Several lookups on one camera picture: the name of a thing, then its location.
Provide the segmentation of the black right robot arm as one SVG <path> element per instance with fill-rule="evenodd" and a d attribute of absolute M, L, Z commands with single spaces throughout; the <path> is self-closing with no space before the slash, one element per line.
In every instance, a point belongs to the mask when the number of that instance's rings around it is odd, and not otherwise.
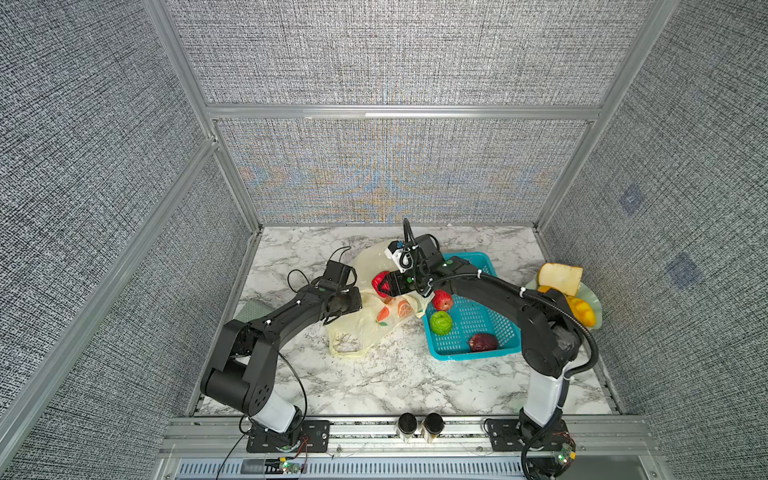
<path fill-rule="evenodd" d="M 474 301 L 510 320 L 519 330 L 521 354 L 531 369 L 518 435 L 526 447 L 543 447 L 560 431 L 562 410 L 573 376 L 599 359 L 592 333 L 577 320 L 566 296 L 514 285 L 458 257 L 445 258 L 431 234 L 417 236 L 403 221 L 401 241 L 388 248 L 396 270 L 379 284 L 382 293 L 423 297 L 443 290 Z"/>

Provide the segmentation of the bright red apple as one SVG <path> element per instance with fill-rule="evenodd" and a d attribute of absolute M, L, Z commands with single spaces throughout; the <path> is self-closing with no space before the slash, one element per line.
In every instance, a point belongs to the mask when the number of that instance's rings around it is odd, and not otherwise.
<path fill-rule="evenodd" d="M 376 294 L 382 299 L 389 299 L 391 297 L 391 287 L 389 284 L 389 271 L 381 271 L 371 281 L 371 285 Z"/>

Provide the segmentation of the dark red apple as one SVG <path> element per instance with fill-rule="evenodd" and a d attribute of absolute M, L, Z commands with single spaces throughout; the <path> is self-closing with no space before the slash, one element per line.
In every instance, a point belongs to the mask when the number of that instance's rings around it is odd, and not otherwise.
<path fill-rule="evenodd" d="M 494 335 L 483 332 L 473 335 L 469 339 L 468 345 L 471 352 L 486 352 L 496 350 L 499 342 Z"/>

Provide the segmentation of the yellowish printed plastic bag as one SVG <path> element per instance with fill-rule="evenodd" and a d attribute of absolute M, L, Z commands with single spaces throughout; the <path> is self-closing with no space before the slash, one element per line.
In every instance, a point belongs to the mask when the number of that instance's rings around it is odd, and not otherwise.
<path fill-rule="evenodd" d="M 417 293 L 398 297 L 381 297 L 373 287 L 373 280 L 382 272 L 398 272 L 395 263 L 387 257 L 391 240 L 384 240 L 361 251 L 353 260 L 358 279 L 362 308 L 344 315 L 326 329 L 330 353 L 338 358 L 362 358 L 385 336 L 401 324 L 426 313 L 430 297 Z"/>

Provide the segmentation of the green apple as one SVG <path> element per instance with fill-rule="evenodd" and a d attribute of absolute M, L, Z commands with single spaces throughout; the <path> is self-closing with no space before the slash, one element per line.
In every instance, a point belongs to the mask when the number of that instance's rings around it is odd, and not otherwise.
<path fill-rule="evenodd" d="M 429 318 L 431 332 L 437 336 L 448 335 L 453 328 L 453 320 L 447 311 L 436 311 Z"/>

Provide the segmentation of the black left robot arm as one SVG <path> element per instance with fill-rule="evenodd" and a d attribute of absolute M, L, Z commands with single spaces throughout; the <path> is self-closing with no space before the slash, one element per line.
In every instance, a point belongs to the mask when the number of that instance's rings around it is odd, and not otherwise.
<path fill-rule="evenodd" d="M 319 277 L 259 318 L 226 323 L 202 375 L 201 393 L 277 434 L 298 429 L 303 412 L 275 392 L 281 348 L 304 329 L 362 308 L 354 267 L 329 260 Z"/>

